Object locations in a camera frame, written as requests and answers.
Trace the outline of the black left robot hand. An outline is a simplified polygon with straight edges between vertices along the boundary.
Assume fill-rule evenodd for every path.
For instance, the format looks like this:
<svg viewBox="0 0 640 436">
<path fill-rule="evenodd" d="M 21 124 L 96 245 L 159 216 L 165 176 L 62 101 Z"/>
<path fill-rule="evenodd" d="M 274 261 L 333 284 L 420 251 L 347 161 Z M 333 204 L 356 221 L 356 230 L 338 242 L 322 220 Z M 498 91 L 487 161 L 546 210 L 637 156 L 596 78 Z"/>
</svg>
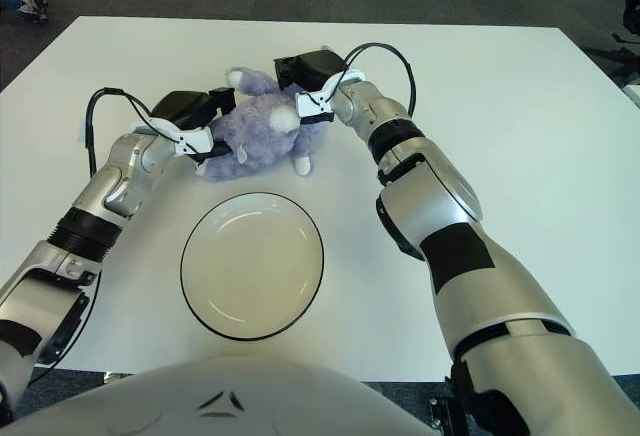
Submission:
<svg viewBox="0 0 640 436">
<path fill-rule="evenodd" d="M 175 140 L 176 154 L 187 155 L 198 164 L 231 152 L 223 140 L 216 140 L 210 124 L 218 113 L 234 108 L 234 89 L 221 87 L 208 92 L 172 91 L 151 112 L 152 125 Z"/>
</svg>

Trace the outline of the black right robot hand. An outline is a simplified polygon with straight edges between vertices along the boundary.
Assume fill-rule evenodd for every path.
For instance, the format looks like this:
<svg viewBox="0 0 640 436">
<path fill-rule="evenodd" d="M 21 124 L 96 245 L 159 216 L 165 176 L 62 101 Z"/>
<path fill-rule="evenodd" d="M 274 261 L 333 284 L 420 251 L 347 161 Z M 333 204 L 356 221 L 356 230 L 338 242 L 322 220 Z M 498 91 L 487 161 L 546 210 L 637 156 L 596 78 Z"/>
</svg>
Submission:
<svg viewBox="0 0 640 436">
<path fill-rule="evenodd" d="M 302 124 L 333 120 L 330 96 L 344 66 L 343 59 L 328 49 L 274 60 L 278 85 L 293 97 Z"/>
</svg>

